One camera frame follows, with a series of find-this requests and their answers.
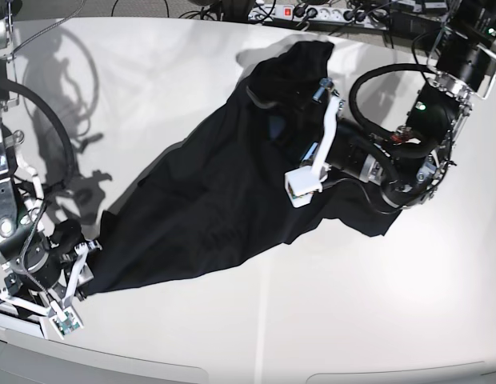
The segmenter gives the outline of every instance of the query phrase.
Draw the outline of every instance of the green light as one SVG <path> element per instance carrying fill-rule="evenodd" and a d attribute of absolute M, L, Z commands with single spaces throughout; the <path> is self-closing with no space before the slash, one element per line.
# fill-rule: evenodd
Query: green light
<path fill-rule="evenodd" d="M 426 105 L 421 102 L 417 102 L 415 108 L 417 108 L 418 110 L 426 110 Z"/>

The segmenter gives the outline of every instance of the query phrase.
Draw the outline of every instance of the power strip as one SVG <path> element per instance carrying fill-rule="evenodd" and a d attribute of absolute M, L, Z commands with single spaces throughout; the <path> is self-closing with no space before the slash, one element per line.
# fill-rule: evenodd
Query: power strip
<path fill-rule="evenodd" d="M 251 21 L 262 20 L 271 11 L 271 5 L 256 6 L 250 12 L 248 19 Z M 315 8 L 318 15 L 315 18 L 309 18 L 308 22 L 310 24 L 315 22 L 331 24 L 336 26 L 341 26 L 344 24 L 350 24 L 350 26 L 358 28 L 367 28 L 370 30 L 386 30 L 386 26 L 380 22 L 376 22 L 371 18 L 364 18 L 361 22 L 353 22 L 353 19 L 346 19 L 346 12 L 352 12 L 353 10 L 348 8 L 332 8 L 330 6 L 309 6 L 307 9 Z M 287 22 L 300 22 L 303 18 L 293 17 L 294 6 L 280 6 L 276 5 L 271 12 L 270 17 L 267 19 L 268 22 L 271 19 L 283 20 Z"/>

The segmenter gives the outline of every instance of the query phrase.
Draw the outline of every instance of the white table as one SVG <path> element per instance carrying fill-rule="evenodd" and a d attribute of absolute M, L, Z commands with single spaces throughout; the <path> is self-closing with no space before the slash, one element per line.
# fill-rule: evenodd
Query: white table
<path fill-rule="evenodd" d="M 26 38 L 46 24 L 17 27 Z M 94 104 L 95 92 L 90 132 L 104 139 L 78 160 L 83 175 L 100 170 L 112 177 L 100 182 L 102 211 L 165 148 L 219 108 L 243 71 L 313 38 L 229 23 L 84 18 L 31 43 L 17 64 L 20 79 L 79 131 L 86 128 L 83 105 Z M 345 98 L 360 74 L 411 62 L 409 54 L 331 41 L 329 72 Z M 362 110 L 396 127 L 421 87 L 418 74 L 374 80 L 362 88 Z M 5 120 L 25 131 L 26 158 L 43 174 L 25 107 Z M 496 86 L 489 101 L 476 103 L 454 160 L 459 166 L 437 196 L 403 213 L 385 237 L 324 221 L 293 245 L 239 268 L 98 294 L 77 304 L 86 328 L 64 343 L 200 367 L 213 383 L 294 384 L 315 374 L 470 362 L 495 371 Z M 51 339 L 58 342 L 55 334 Z M 329 382 L 348 382 L 338 378 Z"/>

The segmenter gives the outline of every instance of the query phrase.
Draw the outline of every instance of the table surface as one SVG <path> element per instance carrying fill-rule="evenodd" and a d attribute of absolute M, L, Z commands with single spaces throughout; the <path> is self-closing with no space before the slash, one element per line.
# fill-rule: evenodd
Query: table surface
<path fill-rule="evenodd" d="M 20 22 L 17 32 L 24 39 L 46 24 Z M 35 40 L 17 60 L 19 81 L 55 109 L 76 147 L 102 136 L 78 155 L 80 187 L 60 205 L 97 221 L 226 101 L 240 76 L 316 38 L 229 23 L 81 18 Z M 328 69 L 345 98 L 360 74 L 411 62 L 403 52 L 330 40 Z M 412 73 L 373 80 L 362 88 L 362 111 L 399 126 L 421 87 Z M 44 174 L 34 130 L 46 122 L 21 103 L 5 123 L 24 130 L 25 157 Z M 97 294 L 77 303 L 86 328 L 64 343 L 200 367 L 215 383 L 293 384 L 320 373 L 480 361 L 496 370 L 496 86 L 475 103 L 453 159 L 458 167 L 436 197 L 404 212 L 385 237 L 324 221 L 239 268 Z M 83 191 L 93 198 L 79 200 Z"/>

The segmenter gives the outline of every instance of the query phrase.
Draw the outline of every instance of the black fabric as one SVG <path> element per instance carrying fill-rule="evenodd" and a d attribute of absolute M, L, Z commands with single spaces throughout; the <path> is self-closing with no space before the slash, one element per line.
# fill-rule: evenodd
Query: black fabric
<path fill-rule="evenodd" d="M 298 42 L 261 62 L 138 184 L 117 217 L 103 215 L 104 250 L 90 260 L 89 294 L 239 266 L 277 244 L 291 244 L 324 218 L 340 218 L 368 236 L 387 231 L 397 215 L 374 213 L 350 183 L 298 209 L 284 191 L 284 174 L 295 164 L 278 140 L 282 132 L 322 134 L 324 106 L 310 100 L 327 76 L 333 47 Z M 254 95 L 271 107 L 257 106 Z"/>

